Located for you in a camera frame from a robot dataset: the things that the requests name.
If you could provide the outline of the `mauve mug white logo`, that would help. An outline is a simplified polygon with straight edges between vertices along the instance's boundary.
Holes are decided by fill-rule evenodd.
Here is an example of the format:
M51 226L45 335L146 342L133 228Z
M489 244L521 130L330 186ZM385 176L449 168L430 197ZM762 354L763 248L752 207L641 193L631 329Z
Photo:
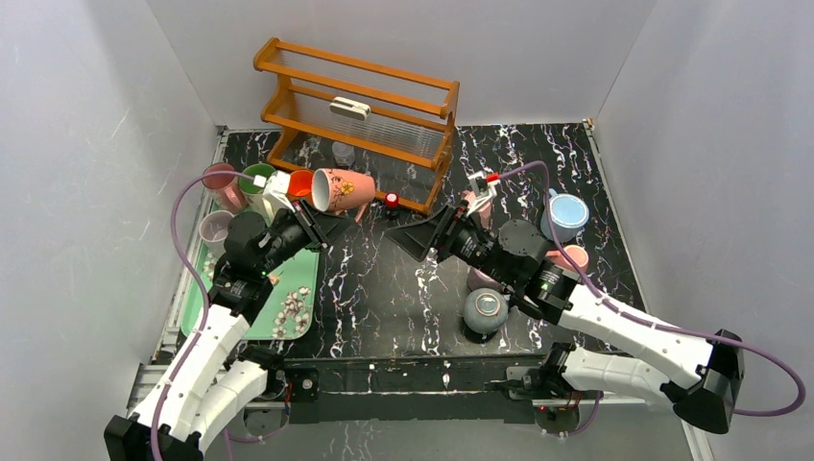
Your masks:
M225 253L225 241L228 225L234 214L228 210L216 210L208 213L198 226L198 234L208 253L218 259Z

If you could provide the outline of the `orange mug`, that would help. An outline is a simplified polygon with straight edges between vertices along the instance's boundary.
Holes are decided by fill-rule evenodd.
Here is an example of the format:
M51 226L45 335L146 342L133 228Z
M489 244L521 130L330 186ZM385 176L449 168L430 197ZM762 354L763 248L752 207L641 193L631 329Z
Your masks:
M312 181L314 172L308 169L300 169L290 173L287 197L291 200L304 200L313 204Z

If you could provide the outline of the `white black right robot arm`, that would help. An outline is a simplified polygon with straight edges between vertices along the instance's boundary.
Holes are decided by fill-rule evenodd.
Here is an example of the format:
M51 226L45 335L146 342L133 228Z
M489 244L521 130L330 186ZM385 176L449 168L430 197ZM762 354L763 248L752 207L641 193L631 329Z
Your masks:
M580 391L611 392L665 404L686 423L726 434L743 378L738 336L725 329L697 338L608 297L547 257L552 241L521 219L485 230L460 206L385 231L415 260L454 255L500 284L509 303L537 320L580 331L616 347L591 352L557 343L540 368L507 388L532 399Z

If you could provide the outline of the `pink ghost pattern mug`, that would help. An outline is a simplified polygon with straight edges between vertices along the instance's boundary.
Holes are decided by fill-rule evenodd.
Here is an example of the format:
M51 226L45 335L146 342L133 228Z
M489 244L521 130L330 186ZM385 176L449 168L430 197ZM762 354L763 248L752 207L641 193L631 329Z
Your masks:
M208 190L213 201L219 209L227 210L232 214L243 211L248 202L240 186L239 178L227 175L227 172L235 172L236 169L226 162L214 163L204 170L208 174L203 180L204 187Z

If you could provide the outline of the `salmon pink mug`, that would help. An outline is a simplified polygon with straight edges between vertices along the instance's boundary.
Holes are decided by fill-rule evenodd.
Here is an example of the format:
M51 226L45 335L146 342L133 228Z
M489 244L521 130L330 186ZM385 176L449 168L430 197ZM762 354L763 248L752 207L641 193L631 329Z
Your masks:
M320 168L311 182L311 197L316 210L339 214L357 208L359 222L367 206L376 197L373 177L347 169Z

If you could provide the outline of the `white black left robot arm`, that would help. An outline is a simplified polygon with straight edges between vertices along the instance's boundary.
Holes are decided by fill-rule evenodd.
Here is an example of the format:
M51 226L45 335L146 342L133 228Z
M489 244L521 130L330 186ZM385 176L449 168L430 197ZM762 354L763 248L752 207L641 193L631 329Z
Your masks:
M203 459L282 368L278 355L250 347L224 376L218 375L273 293L271 272L302 250L329 248L353 223L303 201L280 211L272 222L253 211L234 216L194 331L130 415L111 418L104 432L109 458Z

